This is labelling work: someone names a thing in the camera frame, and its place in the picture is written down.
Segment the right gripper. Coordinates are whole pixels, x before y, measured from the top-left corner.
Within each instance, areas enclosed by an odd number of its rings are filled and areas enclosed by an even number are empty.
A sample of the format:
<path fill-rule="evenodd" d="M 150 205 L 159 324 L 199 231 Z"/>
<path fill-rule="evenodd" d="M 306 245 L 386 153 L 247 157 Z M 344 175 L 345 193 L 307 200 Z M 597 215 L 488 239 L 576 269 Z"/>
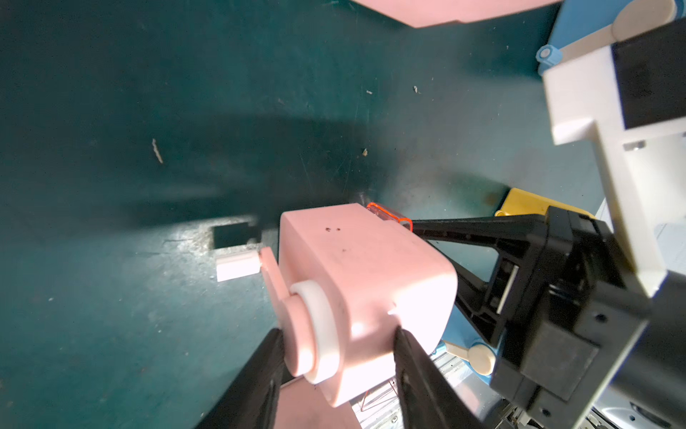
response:
<path fill-rule="evenodd" d="M 426 241 L 493 248 L 483 282 L 456 262 L 455 304 L 502 353 L 492 382 L 541 421 L 577 421 L 648 323 L 643 292 L 608 226 L 552 207 L 546 216 L 413 221 Z M 509 252 L 536 251 L 509 261 Z"/>

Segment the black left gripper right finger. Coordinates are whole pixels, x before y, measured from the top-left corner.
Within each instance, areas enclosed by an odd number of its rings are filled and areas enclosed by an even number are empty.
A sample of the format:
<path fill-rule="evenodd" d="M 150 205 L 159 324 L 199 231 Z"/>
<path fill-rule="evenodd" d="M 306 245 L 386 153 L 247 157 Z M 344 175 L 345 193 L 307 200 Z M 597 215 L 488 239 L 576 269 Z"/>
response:
<path fill-rule="evenodd" d="M 396 385 L 405 428 L 481 428 L 411 332 L 393 342 Z"/>

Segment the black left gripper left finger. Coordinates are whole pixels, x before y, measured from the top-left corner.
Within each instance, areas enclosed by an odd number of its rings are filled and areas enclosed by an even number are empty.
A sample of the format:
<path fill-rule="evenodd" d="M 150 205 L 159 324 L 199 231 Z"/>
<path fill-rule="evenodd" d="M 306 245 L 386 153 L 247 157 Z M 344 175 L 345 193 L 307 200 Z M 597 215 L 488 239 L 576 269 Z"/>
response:
<path fill-rule="evenodd" d="M 272 429 L 284 370 L 284 334 L 273 328 L 197 427 Z"/>

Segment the pink sharpener back row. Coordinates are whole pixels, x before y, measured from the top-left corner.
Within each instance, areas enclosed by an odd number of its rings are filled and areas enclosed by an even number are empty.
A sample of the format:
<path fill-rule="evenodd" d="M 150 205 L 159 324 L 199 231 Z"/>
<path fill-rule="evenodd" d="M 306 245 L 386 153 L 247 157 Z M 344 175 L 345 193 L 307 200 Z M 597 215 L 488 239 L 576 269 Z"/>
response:
<path fill-rule="evenodd" d="M 446 23 L 476 23 L 554 5 L 556 0 L 356 0 L 395 21 L 415 28 Z"/>

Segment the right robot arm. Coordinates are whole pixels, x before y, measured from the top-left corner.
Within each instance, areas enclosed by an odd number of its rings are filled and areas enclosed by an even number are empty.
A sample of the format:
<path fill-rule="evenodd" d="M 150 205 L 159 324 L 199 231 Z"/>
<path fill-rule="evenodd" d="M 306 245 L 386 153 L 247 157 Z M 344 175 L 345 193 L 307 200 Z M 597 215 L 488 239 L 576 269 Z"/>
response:
<path fill-rule="evenodd" d="M 491 388 L 547 428 L 571 428 L 607 387 L 685 424 L 685 278 L 643 290 L 607 225 L 546 214 L 414 223 L 425 241 L 492 248 L 491 278 L 458 266 L 457 309 L 496 349 Z"/>

